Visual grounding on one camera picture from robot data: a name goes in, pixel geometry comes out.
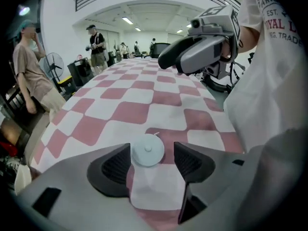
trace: white disc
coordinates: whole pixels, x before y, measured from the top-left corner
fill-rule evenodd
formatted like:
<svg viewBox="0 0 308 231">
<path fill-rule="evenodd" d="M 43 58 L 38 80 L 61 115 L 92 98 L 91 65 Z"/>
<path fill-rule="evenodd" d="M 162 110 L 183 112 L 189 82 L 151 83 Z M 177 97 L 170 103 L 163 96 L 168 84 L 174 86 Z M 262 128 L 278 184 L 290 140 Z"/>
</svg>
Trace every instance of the white disc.
<svg viewBox="0 0 308 231">
<path fill-rule="evenodd" d="M 165 147 L 161 139 L 153 134 L 143 134 L 132 144 L 132 157 L 140 165 L 150 167 L 164 157 Z"/>
</svg>

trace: black cap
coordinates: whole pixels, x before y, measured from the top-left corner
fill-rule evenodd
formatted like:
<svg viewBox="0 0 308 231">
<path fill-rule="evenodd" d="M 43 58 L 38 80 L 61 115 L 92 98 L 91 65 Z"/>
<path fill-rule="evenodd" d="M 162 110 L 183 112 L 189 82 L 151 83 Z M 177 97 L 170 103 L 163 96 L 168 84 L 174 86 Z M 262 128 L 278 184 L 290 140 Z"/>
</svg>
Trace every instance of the black cap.
<svg viewBox="0 0 308 231">
<path fill-rule="evenodd" d="M 91 28 L 96 28 L 95 25 L 90 25 L 87 27 L 87 30 L 91 29 Z"/>
</svg>

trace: pink and white checkered tablecloth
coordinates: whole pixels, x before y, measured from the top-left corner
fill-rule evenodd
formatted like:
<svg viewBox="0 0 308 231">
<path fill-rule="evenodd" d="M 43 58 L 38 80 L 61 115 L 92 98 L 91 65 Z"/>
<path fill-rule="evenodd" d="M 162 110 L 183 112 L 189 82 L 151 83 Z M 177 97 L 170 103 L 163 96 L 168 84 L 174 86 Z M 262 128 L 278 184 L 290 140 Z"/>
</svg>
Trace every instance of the pink and white checkered tablecloth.
<svg viewBox="0 0 308 231">
<path fill-rule="evenodd" d="M 194 76 L 160 69 L 157 59 L 123 60 L 80 89 L 49 124 L 31 166 L 44 172 L 57 162 L 157 133 L 165 145 L 160 164 L 132 164 L 130 202 L 156 230 L 177 226 L 184 180 L 174 164 L 173 142 L 242 153 L 234 128 Z"/>
</svg>

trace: person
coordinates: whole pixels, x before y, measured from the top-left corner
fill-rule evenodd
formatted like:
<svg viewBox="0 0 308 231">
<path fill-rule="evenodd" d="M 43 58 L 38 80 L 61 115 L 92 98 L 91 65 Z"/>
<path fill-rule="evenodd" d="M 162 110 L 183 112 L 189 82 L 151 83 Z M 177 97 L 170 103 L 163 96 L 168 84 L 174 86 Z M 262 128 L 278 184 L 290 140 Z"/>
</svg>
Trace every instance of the person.
<svg viewBox="0 0 308 231">
<path fill-rule="evenodd" d="M 17 37 L 20 42 L 14 49 L 13 63 L 27 111 L 30 114 L 37 112 L 35 103 L 31 99 L 31 96 L 33 96 L 49 111 L 49 119 L 52 121 L 65 104 L 65 99 L 39 66 L 39 60 L 45 57 L 46 54 L 39 43 L 34 24 L 30 20 L 23 21 L 17 30 Z M 38 51 L 31 50 L 30 44 L 32 40 L 36 43 Z"/>
<path fill-rule="evenodd" d="M 135 42 L 134 51 L 136 56 L 140 55 L 139 45 L 137 41 Z"/>
<path fill-rule="evenodd" d="M 155 45 L 155 44 L 156 44 L 156 39 L 153 38 L 153 39 L 152 39 L 152 42 L 151 42 L 151 44 L 150 44 L 150 53 L 149 53 L 149 55 L 152 55 L 153 50 L 154 50 L 154 45 Z"/>
<path fill-rule="evenodd" d="M 122 55 L 123 59 L 127 59 L 128 58 L 127 57 L 127 55 L 128 55 L 127 46 L 125 45 L 124 42 L 121 43 L 121 50 L 120 50 L 120 52 L 121 52 L 121 55 Z"/>
<path fill-rule="evenodd" d="M 87 30 L 89 31 L 89 34 L 91 34 L 91 65 L 94 68 L 95 73 L 98 75 L 101 71 L 106 69 L 105 57 L 103 54 L 103 51 L 106 49 L 106 43 L 102 34 L 96 30 L 95 25 L 88 26 Z"/>
<path fill-rule="evenodd" d="M 294 23 L 276 0 L 243 0 L 238 21 L 239 53 L 254 47 L 256 51 L 225 100 L 224 111 L 249 151 L 288 129 L 307 125 L 307 57 Z M 229 53 L 226 41 L 222 56 Z"/>
</svg>

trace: red object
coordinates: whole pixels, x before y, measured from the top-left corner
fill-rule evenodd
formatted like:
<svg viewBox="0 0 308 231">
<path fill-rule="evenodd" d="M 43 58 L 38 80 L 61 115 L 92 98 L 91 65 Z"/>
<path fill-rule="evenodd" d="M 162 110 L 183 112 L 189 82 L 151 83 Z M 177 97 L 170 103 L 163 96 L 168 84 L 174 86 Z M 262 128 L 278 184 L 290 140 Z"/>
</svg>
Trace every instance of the red object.
<svg viewBox="0 0 308 231">
<path fill-rule="evenodd" d="M 17 148 L 15 146 L 13 146 L 12 144 L 9 143 L 5 143 L 5 142 L 1 142 L 0 141 L 0 145 L 9 153 L 9 155 L 11 157 L 16 156 L 17 155 Z"/>
</svg>

